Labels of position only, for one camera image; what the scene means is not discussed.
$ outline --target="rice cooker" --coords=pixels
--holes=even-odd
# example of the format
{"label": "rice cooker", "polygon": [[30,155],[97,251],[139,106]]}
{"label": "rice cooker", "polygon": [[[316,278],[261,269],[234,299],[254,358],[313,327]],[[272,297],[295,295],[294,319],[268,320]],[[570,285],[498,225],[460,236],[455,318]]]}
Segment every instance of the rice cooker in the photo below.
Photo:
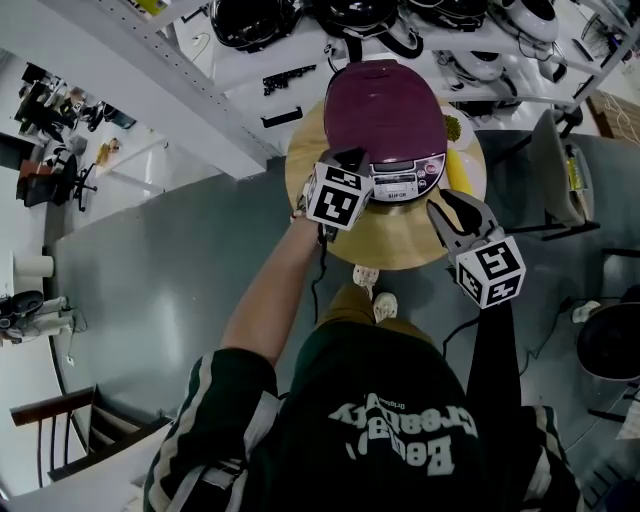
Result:
{"label": "rice cooker", "polygon": [[373,200],[412,201],[445,169],[447,132],[431,88],[395,60],[354,62],[329,84],[324,129],[332,149],[369,153]]}

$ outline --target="round wooden table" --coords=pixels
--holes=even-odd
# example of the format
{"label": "round wooden table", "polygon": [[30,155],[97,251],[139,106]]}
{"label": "round wooden table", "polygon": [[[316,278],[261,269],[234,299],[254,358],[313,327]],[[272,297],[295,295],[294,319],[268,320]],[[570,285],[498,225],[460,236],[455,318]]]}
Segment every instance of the round wooden table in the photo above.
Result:
{"label": "round wooden table", "polygon": [[[449,105],[446,101],[438,102],[441,106]],[[323,114],[324,101],[321,101],[304,117],[289,145],[285,182],[292,207],[304,182],[313,172],[314,164],[328,148]],[[486,189],[484,154],[475,134],[473,139],[464,152],[480,163]],[[479,199],[484,199],[484,189]],[[425,196],[402,205],[370,202],[353,229],[339,231],[335,242],[328,244],[329,252],[350,263],[380,270],[419,267],[441,258],[447,251],[427,216],[427,199],[439,204],[458,224],[454,211],[440,196],[439,187],[434,187]]]}

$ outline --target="rice cooker control panel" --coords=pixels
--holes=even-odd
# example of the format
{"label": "rice cooker control panel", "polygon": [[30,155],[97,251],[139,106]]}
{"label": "rice cooker control panel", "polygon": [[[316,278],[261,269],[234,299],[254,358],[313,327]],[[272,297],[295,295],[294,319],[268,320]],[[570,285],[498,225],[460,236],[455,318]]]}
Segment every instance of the rice cooker control panel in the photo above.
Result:
{"label": "rice cooker control panel", "polygon": [[412,167],[407,165],[404,169],[401,163],[373,164],[373,199],[385,203],[403,203],[423,196],[440,180],[444,172],[445,154],[415,160],[412,163]]}

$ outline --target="shoe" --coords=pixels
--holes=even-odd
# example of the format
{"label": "shoe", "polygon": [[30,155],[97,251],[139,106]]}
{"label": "shoe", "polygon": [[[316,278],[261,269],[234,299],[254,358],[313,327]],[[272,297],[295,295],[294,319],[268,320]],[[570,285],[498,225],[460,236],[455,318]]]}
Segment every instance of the shoe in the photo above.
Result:
{"label": "shoe", "polygon": [[385,318],[395,318],[398,316],[398,299],[393,293],[383,292],[376,296],[373,301],[373,314],[376,323],[379,324]]}
{"label": "shoe", "polygon": [[589,320],[589,317],[591,316],[591,312],[594,309],[599,307],[600,307],[599,302],[596,302],[595,300],[590,300],[584,306],[580,306],[579,308],[576,308],[573,310],[573,312],[571,313],[571,321],[574,324],[583,324],[587,320]]}
{"label": "shoe", "polygon": [[380,271],[377,268],[356,265],[353,268],[353,282],[367,292],[369,300],[373,299],[373,286],[378,281]]}

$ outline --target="gray floor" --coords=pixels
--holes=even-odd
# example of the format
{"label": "gray floor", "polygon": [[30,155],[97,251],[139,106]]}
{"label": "gray floor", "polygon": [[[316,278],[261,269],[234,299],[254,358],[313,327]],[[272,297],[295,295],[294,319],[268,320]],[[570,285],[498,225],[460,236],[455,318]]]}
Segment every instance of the gray floor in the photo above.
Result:
{"label": "gray floor", "polygon": [[[487,160],[521,135],[479,132]],[[608,263],[615,279],[603,281],[600,249],[640,242],[640,151],[608,140],[576,137],[590,162],[596,190],[596,220],[602,229],[542,243],[539,234],[519,236],[528,265],[522,294],[513,302],[521,367],[525,351],[552,331],[565,297],[620,295],[640,282],[628,263]],[[535,169],[526,151],[489,169],[487,202],[504,226],[540,224],[542,203]],[[114,402],[140,414],[174,411],[192,363],[217,348],[225,322],[288,225],[282,162],[242,182],[226,176],[183,187],[103,219],[53,244],[57,291],[77,305],[88,330],[75,335],[75,367],[62,359],[68,340],[57,340],[69,390],[97,383]],[[446,259],[381,275],[400,313],[441,342],[477,308],[452,284]],[[321,307],[351,278],[352,266],[329,256],[319,286]],[[309,282],[318,269],[314,267]],[[313,322],[308,287],[277,372],[281,391],[291,383],[296,354]],[[561,315],[538,361],[522,378],[523,401],[554,406],[560,432],[579,474],[596,460],[612,457],[630,467],[638,456],[628,443],[613,441],[617,427],[593,425],[587,407],[609,409],[624,390],[586,375],[575,356],[579,328]],[[475,328],[449,346],[449,363],[466,384]]]}

